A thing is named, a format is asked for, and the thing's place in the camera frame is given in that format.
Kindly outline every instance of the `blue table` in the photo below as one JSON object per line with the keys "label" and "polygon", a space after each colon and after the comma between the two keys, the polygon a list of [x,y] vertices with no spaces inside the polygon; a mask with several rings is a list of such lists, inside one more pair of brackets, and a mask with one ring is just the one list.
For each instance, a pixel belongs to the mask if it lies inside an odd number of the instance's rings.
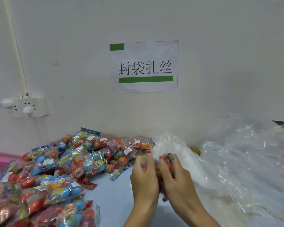
{"label": "blue table", "polygon": [[[88,191],[87,199],[94,200],[101,207],[100,227],[122,227],[133,208],[133,196],[130,194],[130,175],[132,166],[114,182],[105,173],[90,177],[92,183],[98,184],[93,191]],[[158,207],[151,227],[187,226],[174,213],[169,202],[159,199]]]}

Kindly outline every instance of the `white wall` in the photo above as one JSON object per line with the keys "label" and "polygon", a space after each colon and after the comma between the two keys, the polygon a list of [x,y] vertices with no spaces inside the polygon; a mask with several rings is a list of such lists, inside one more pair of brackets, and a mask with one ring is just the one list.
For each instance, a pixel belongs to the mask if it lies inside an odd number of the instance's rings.
{"label": "white wall", "polygon": [[[217,118],[284,120],[284,0],[9,0],[49,140],[80,126],[168,130],[188,144]],[[179,40],[178,90],[112,92],[109,44]]]}
{"label": "white wall", "polygon": [[[0,0],[0,99],[16,98],[21,94],[23,85],[4,2]],[[26,152],[39,142],[33,134],[33,129],[28,129],[23,119],[11,118],[8,109],[0,109],[0,153],[20,155]]]}

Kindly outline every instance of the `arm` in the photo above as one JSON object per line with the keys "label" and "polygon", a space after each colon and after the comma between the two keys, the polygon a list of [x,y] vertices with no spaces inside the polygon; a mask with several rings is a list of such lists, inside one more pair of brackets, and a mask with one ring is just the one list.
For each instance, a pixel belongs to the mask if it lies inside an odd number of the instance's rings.
{"label": "arm", "polygon": [[155,162],[151,154],[147,157],[147,170],[141,167],[138,156],[130,176],[133,188],[133,210],[123,227],[148,227],[155,214],[159,200],[159,183]]}
{"label": "arm", "polygon": [[158,163],[167,198],[175,213],[190,227],[221,227],[203,207],[189,171],[182,167],[177,155],[172,156],[174,179],[166,162],[159,159]]}

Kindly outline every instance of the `green stripe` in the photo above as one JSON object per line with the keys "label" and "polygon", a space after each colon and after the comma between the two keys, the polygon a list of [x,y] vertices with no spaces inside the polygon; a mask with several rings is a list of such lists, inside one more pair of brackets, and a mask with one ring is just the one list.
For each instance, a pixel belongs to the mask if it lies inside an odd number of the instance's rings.
{"label": "green stripe", "polygon": [[109,44],[111,51],[124,50],[124,44]]}
{"label": "green stripe", "polygon": [[144,76],[144,77],[119,78],[119,84],[142,83],[142,82],[167,82],[167,81],[173,81],[173,76]]}

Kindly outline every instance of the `finger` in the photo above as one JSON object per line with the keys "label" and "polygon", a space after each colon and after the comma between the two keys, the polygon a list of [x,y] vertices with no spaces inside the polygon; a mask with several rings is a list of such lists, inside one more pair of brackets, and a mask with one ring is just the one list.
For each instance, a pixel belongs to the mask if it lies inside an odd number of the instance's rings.
{"label": "finger", "polygon": [[146,163],[147,163],[147,169],[146,172],[155,172],[155,160],[151,153],[148,153],[146,156]]}
{"label": "finger", "polygon": [[173,177],[170,174],[169,168],[166,162],[163,159],[158,160],[160,173],[163,178],[164,184],[167,185],[168,183],[172,183],[174,181]]}
{"label": "finger", "polygon": [[143,172],[141,162],[144,160],[143,156],[138,156],[133,166],[133,172]]}
{"label": "finger", "polygon": [[180,175],[183,166],[176,154],[172,154],[171,163],[173,164],[175,178],[177,178]]}

